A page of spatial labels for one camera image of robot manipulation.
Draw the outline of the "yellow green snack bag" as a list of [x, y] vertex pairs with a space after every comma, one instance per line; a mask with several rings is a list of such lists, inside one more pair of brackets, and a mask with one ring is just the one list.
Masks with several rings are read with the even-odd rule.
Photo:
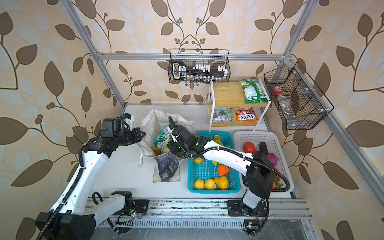
[[167, 141], [169, 142], [172, 139], [171, 137], [171, 129], [169, 125], [167, 125], [160, 133], [159, 135], [154, 139], [154, 147], [156, 142], [162, 142]]

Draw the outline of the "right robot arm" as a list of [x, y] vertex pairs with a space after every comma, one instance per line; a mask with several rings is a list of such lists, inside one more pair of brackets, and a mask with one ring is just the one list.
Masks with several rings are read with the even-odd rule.
[[272, 192], [287, 192], [289, 180], [275, 169], [263, 152], [248, 154], [221, 146], [206, 137], [195, 137], [187, 128], [176, 125], [170, 119], [172, 141], [168, 143], [171, 153], [182, 153], [190, 159], [204, 158], [222, 163], [246, 177], [248, 189], [239, 205], [243, 214], [253, 216], [258, 208], [269, 215], [269, 198]]

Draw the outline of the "teal candy bag top shelf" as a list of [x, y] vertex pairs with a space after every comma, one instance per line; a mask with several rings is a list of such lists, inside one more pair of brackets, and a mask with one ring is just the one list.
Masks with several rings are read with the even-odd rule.
[[155, 147], [156, 147], [156, 148], [160, 148], [160, 149], [162, 149], [162, 148], [164, 148], [167, 144], [168, 144], [167, 141], [156, 142], [156, 143], [155, 143]]

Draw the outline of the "white fabric grocery bag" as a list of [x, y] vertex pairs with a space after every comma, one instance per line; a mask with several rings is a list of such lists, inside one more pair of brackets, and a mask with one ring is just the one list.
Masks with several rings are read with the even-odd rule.
[[169, 118], [178, 126], [185, 127], [196, 135], [193, 122], [187, 121], [181, 115], [168, 114], [152, 109], [141, 121], [140, 130], [146, 133], [138, 143], [141, 150], [139, 166], [143, 165], [144, 157], [155, 161], [153, 183], [178, 182], [181, 179], [180, 164], [185, 159], [183, 154], [172, 154], [168, 143], [172, 142]]

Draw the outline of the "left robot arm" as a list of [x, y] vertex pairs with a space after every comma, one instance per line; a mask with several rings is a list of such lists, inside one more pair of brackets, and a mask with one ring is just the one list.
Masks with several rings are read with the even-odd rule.
[[112, 153], [120, 146], [139, 143], [145, 132], [133, 128], [134, 116], [123, 114], [102, 122], [98, 135], [79, 149], [79, 166], [64, 193], [47, 213], [35, 221], [38, 240], [89, 240], [95, 229], [118, 211], [134, 211], [131, 192], [115, 191], [89, 214], [86, 204], [96, 179]]

